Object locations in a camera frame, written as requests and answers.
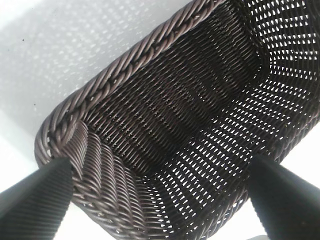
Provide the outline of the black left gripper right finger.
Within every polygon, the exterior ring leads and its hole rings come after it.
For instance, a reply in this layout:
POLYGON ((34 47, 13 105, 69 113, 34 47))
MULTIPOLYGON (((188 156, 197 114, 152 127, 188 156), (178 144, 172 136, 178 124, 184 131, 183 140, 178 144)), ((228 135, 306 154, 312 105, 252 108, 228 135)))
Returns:
POLYGON ((264 155, 248 167, 248 195, 271 240, 320 238, 320 190, 264 155))

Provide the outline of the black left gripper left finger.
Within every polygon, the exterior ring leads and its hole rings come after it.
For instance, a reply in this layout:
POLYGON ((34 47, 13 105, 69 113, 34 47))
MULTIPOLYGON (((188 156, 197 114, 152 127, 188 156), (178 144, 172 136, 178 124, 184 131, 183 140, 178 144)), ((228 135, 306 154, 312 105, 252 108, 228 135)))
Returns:
POLYGON ((73 196, 72 165, 57 158, 0 194, 2 240, 52 240, 73 196))

